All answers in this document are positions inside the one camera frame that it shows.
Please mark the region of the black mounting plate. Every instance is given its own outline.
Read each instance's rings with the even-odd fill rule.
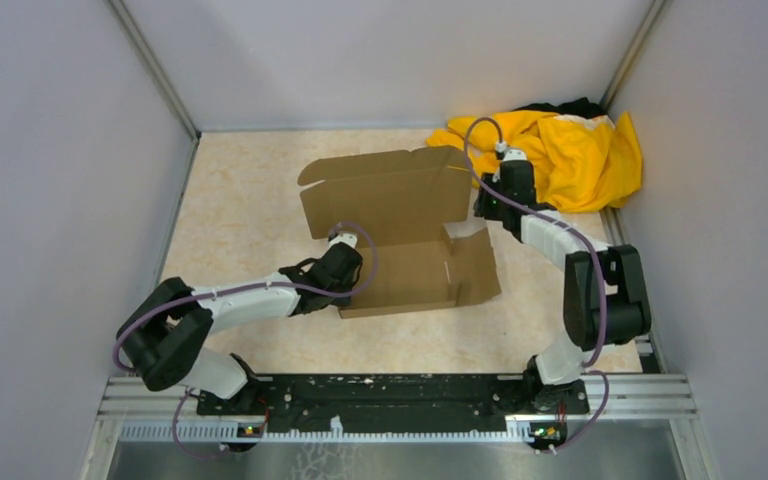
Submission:
[[[202,393],[197,413],[263,415],[268,406],[274,433],[327,432],[338,415],[346,433],[493,432],[508,414],[554,413],[537,411],[526,389],[521,374],[260,375],[230,400]],[[568,415],[590,411],[583,393],[583,382],[570,386]]]

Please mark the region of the open cardboard box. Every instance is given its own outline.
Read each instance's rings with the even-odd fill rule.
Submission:
[[[343,318],[476,305],[499,293],[490,235],[467,220],[471,177],[453,147],[323,158],[299,174],[313,238],[340,221],[361,225],[378,249],[378,274]],[[467,231],[466,236],[458,231]],[[360,237],[360,282],[372,254]]]

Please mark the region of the yellow cloth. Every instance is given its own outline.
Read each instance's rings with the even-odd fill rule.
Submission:
[[[452,118],[448,130],[436,130],[428,137],[428,145],[462,149],[475,118]],[[616,129],[607,117],[586,120],[530,110],[497,113],[493,119],[508,145],[521,148],[534,165],[538,202],[562,212],[595,212],[605,206],[622,207],[642,186],[643,155],[628,113],[620,116]],[[480,151],[469,155],[478,174],[495,172],[499,161],[493,125],[482,122],[469,140]]]

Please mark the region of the white wall panel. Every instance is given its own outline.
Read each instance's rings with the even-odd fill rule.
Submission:
[[[626,109],[645,170],[623,217],[667,359],[723,478],[768,478],[768,2],[674,2]]]
[[[202,130],[598,101],[648,0],[127,0]]]
[[[0,2],[0,479],[77,473],[189,150],[104,2]]]

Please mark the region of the metal frame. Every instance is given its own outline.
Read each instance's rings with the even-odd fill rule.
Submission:
[[[154,284],[157,285],[163,280],[163,268],[166,265],[166,258],[169,256],[169,249],[172,246],[172,238],[175,235],[175,228],[178,226],[178,216],[181,213],[181,206],[184,204],[184,192],[187,191],[187,185],[190,183],[190,176],[193,171],[193,164],[196,161],[196,154],[201,143],[200,138],[193,140],[190,156],[187,158],[187,171],[184,172],[184,179],[178,189],[181,192],[175,201],[175,210],[172,212],[172,218],[166,229],[166,236],[163,238],[163,254],[161,254],[157,266],[154,269]]]
[[[125,5],[125,2],[123,0],[104,0],[104,3],[110,7],[113,16],[119,21],[122,31],[134,48],[134,53],[154,81],[157,91],[163,97],[169,110],[172,111],[172,114],[178,119],[178,122],[181,123],[181,126],[186,130],[187,135],[190,136],[193,142],[198,142],[201,132],[193,123],[187,108],[184,106],[184,102],[178,96],[178,92],[175,91],[169,76],[166,75],[160,60],[157,59],[157,55],[154,54],[148,40],[143,36],[140,27],[137,25],[136,20],[134,20],[133,15],[131,15],[131,11]]]
[[[632,37],[631,43],[628,45],[625,55],[623,55],[623,59],[617,67],[617,71],[614,73],[613,78],[611,78],[610,83],[608,83],[608,88],[599,102],[599,105],[605,110],[610,109],[611,105],[613,105],[614,99],[616,99],[617,93],[619,93],[620,88],[628,79],[634,63],[640,58],[641,52],[646,47],[646,41],[652,34],[652,29],[670,3],[672,3],[672,0],[652,0],[652,3],[649,4],[646,15],[643,16],[640,26],[637,27],[637,32]]]
[[[175,219],[181,207],[183,192],[189,179],[193,159],[198,149],[201,132],[193,123],[184,102],[175,91],[157,56],[139,29],[123,0],[105,0],[118,20],[146,71],[151,76],[158,92],[167,103],[172,114],[193,141],[187,176],[181,186],[181,198],[176,206],[172,226],[166,238],[167,249],[174,232]],[[623,60],[611,79],[601,105],[609,109],[628,78],[634,63],[645,48],[652,28],[671,0],[653,0],[635,33]],[[606,234],[613,243],[626,243],[619,212],[605,209],[602,220]],[[157,275],[162,273],[161,258]],[[637,341],[641,355],[655,355],[663,370],[666,363],[653,326],[650,335]],[[710,448],[693,400],[687,379],[681,374],[611,374],[611,393],[608,407],[600,418],[604,421],[647,421],[669,420],[676,447],[676,457],[688,479],[716,479]],[[601,379],[585,377],[587,394],[594,401],[600,401],[604,393]],[[110,471],[116,446],[120,441],[170,441],[171,417],[183,396],[183,387],[173,387],[164,392],[149,392],[142,381],[133,377],[113,377],[108,381],[104,398],[96,416],[90,445],[87,449],[80,478],[85,480],[106,479]],[[236,416],[203,418],[195,413],[196,400],[185,401],[180,415],[179,433],[186,441],[215,442],[223,436],[230,437],[236,426],[258,424],[263,417]],[[570,415],[570,420],[582,420],[585,415]],[[509,415],[507,432],[493,434],[441,435],[429,433],[414,438],[406,436],[365,436],[345,434],[340,429],[323,434],[266,434],[262,441],[274,442],[359,442],[359,441],[434,441],[434,442],[475,442],[475,441],[517,441],[527,435],[526,426],[531,421],[552,420],[552,415]]]

